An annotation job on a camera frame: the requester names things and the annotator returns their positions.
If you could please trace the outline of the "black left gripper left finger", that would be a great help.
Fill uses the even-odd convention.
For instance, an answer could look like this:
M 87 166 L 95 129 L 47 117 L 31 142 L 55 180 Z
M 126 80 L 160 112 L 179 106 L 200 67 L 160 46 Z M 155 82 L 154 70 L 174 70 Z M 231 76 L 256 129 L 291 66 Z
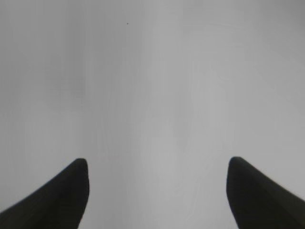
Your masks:
M 90 194 L 88 164 L 77 158 L 0 214 L 2 229 L 77 229 Z

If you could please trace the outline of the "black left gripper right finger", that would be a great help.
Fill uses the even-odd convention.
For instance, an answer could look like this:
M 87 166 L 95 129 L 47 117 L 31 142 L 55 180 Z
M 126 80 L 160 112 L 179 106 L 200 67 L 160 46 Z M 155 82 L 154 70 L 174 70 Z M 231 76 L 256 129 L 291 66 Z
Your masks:
M 230 159 L 226 194 L 240 229 L 303 229 L 305 202 L 242 157 Z

